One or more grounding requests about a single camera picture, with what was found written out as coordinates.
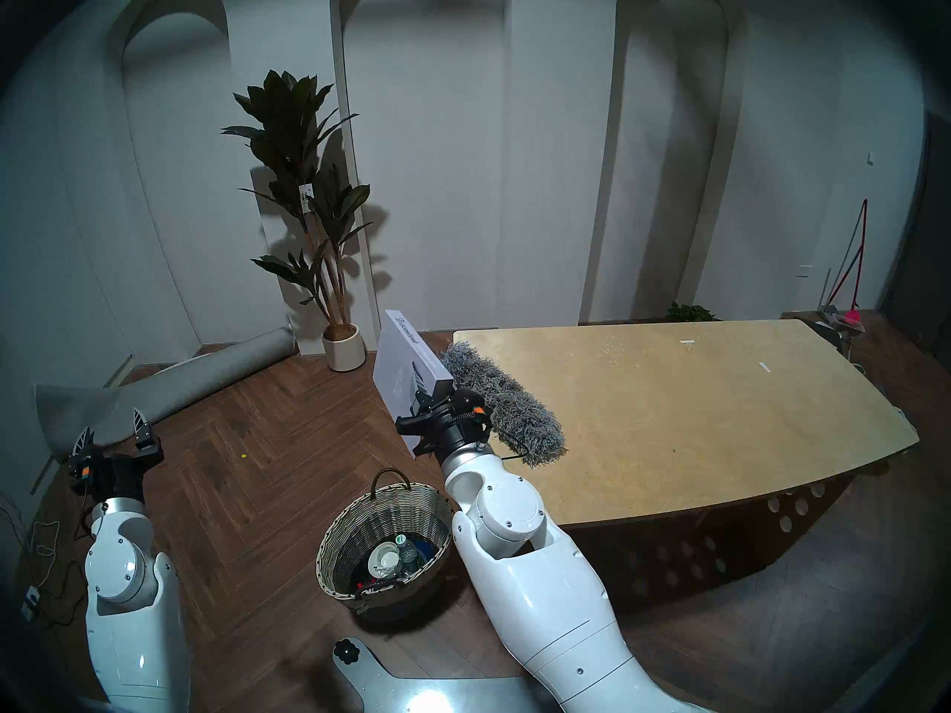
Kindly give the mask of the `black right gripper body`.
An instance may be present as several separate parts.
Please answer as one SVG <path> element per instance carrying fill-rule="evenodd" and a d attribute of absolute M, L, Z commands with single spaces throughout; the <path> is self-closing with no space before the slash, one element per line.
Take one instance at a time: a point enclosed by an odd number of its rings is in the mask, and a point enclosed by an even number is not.
<path fill-rule="evenodd" d="M 492 433 L 492 419 L 486 413 L 426 414 L 421 423 L 423 434 L 416 445 L 416 457 L 433 455 L 448 459 L 468 445 L 483 449 Z"/>

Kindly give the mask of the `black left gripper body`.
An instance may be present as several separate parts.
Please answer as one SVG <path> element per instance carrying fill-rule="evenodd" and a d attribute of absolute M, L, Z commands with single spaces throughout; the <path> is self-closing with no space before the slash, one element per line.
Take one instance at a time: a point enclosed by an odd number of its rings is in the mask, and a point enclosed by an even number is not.
<path fill-rule="evenodd" d="M 121 453 L 73 455 L 70 457 L 70 489 L 91 500 L 144 500 L 145 471 L 143 460 L 137 456 Z"/>

